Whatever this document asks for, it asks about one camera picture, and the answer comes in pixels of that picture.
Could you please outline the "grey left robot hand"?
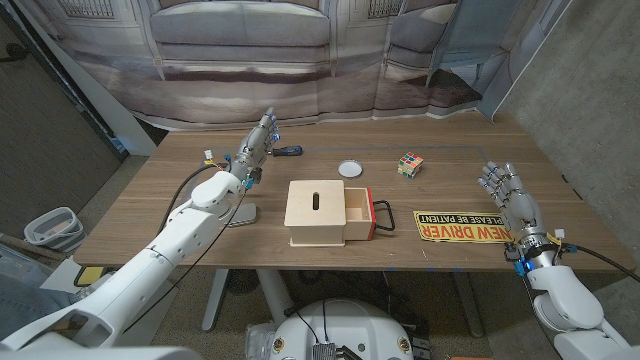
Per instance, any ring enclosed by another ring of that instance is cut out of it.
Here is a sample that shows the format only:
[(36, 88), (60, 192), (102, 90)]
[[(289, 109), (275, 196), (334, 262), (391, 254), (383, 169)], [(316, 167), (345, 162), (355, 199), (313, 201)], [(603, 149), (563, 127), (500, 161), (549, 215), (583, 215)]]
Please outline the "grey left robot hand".
[(245, 180), (254, 169), (260, 168), (274, 143), (280, 139), (273, 110), (270, 107), (240, 143), (229, 170), (239, 180)]

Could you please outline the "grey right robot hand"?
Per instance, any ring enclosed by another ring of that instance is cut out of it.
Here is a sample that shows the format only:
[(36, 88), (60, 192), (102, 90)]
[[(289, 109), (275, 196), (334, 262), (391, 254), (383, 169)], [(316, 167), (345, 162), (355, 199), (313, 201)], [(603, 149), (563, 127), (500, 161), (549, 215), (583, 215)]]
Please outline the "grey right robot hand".
[(514, 165), (507, 162), (501, 167), (489, 161), (482, 167), (478, 183), (500, 210), (502, 222), (512, 237), (505, 258), (519, 263), (524, 272), (554, 266), (559, 246), (549, 240), (541, 210), (524, 188)]

